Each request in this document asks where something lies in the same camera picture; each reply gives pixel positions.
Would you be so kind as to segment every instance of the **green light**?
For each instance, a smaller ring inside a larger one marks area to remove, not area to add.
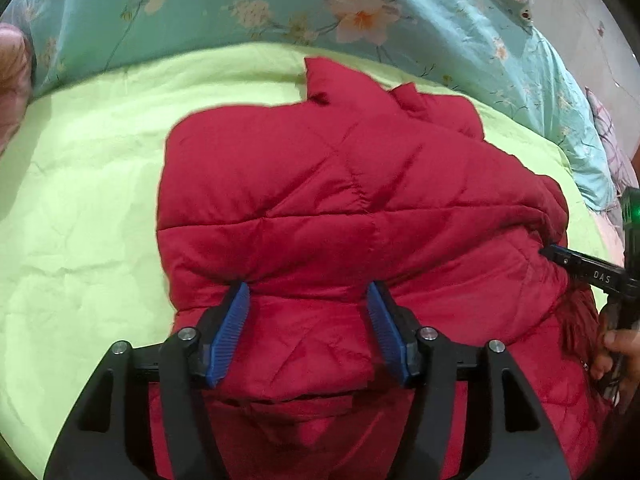
[[[627,187],[622,194],[622,223],[640,226],[640,189]]]

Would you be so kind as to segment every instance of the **orange flower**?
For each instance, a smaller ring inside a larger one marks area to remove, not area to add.
[[[387,25],[400,19],[400,6],[385,0],[325,0],[338,19],[335,39],[352,43],[364,38],[376,45],[386,41]]]

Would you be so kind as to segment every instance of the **green fitted sheet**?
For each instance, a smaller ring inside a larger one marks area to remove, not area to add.
[[[28,108],[0,158],[0,432],[39,478],[65,417],[110,343],[160,342],[173,311],[155,240],[164,139],[180,118],[305,95],[303,58],[333,57],[385,86],[443,86],[355,57],[251,43],[106,73]],[[607,251],[562,151],[474,101],[486,138],[562,186],[570,246]],[[604,296],[597,294],[598,306]]]

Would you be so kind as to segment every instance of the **metal screw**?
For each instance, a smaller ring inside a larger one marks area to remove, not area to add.
[[[129,343],[126,341],[116,341],[111,345],[111,352],[116,355],[124,354],[129,349]]]
[[[497,339],[492,339],[491,341],[489,341],[489,348],[491,349],[492,352],[501,354],[506,350],[507,347],[504,345],[502,341],[498,341]]]
[[[183,328],[182,330],[180,330],[180,332],[178,332],[178,338],[180,338],[183,341],[191,341],[193,338],[196,337],[196,329],[194,329],[191,326],[188,326],[187,328]]]
[[[422,339],[426,339],[427,341],[433,341],[438,337],[438,331],[431,326],[423,326],[418,334]]]

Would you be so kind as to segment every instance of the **floral bedding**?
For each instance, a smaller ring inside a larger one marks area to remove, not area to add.
[[[247,41],[328,48],[475,97],[556,143],[585,202],[614,187],[589,104],[531,25],[530,0],[13,0],[34,94],[112,68]]]

